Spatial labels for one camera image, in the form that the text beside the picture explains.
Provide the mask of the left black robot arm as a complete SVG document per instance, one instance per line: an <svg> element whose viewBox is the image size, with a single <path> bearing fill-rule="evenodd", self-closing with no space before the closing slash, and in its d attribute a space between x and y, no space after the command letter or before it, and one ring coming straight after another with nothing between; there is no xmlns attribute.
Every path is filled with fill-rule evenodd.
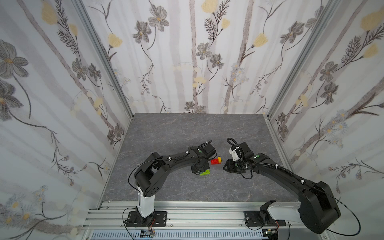
<svg viewBox="0 0 384 240"><path fill-rule="evenodd" d="M138 167L134 173L139 191L137 212L143 219L155 212L155 195L164 185L167 177L174 171L190 167L197 176L210 169L209 161L217 152L210 142L199 146L188 146L185 152L175 155L163 155L154 152Z"/></svg>

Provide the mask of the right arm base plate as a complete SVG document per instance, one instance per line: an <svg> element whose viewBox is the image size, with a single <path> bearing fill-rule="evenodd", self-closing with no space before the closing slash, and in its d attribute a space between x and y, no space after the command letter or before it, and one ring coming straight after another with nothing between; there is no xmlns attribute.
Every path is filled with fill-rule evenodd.
<svg viewBox="0 0 384 240"><path fill-rule="evenodd" d="M267 227L277 228L286 227L287 223L283 220L275 221L270 216L262 217L260 211L244 211L245 223L248 227Z"/></svg>

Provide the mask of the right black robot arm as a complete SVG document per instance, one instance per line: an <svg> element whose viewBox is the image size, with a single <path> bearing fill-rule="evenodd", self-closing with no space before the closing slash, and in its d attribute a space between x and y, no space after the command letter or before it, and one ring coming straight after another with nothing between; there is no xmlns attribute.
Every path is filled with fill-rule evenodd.
<svg viewBox="0 0 384 240"><path fill-rule="evenodd" d="M254 154L245 142L238 144L232 138L227 141L231 145L229 152L232 157L223 167L226 172L243 174L250 171L262 175L273 180L298 200L296 204L269 201L262 205L260 220L263 224L277 220L299 222L312 232L321 234L341 216L332 190L326 183L315 183L302 178L267 155Z"/></svg>

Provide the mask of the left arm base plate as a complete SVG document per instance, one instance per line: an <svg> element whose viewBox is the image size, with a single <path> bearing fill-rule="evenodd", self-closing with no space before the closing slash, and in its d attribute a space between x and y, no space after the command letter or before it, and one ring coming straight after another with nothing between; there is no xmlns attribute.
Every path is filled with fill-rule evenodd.
<svg viewBox="0 0 384 240"><path fill-rule="evenodd" d="M138 211L129 212L129 215L124 219L126 227L160 227L164 228L167 223L168 212L154 211L148 217L142 217Z"/></svg>

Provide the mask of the lime green lego brick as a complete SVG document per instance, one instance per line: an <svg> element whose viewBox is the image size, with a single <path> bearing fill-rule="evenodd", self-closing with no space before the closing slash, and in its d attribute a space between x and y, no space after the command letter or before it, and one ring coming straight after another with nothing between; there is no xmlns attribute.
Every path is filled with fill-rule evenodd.
<svg viewBox="0 0 384 240"><path fill-rule="evenodd" d="M209 175L209 174L210 174L210 170L205 170L204 172L200 173L200 176L205 176L205 175Z"/></svg>

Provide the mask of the red lego brick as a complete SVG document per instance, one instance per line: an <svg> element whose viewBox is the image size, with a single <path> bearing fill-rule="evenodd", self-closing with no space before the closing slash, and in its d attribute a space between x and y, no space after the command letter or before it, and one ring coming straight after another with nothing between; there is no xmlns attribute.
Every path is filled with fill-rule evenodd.
<svg viewBox="0 0 384 240"><path fill-rule="evenodd" d="M213 159L210 162L211 162L211 165L218 165L221 163L221 161L219 159Z"/></svg>

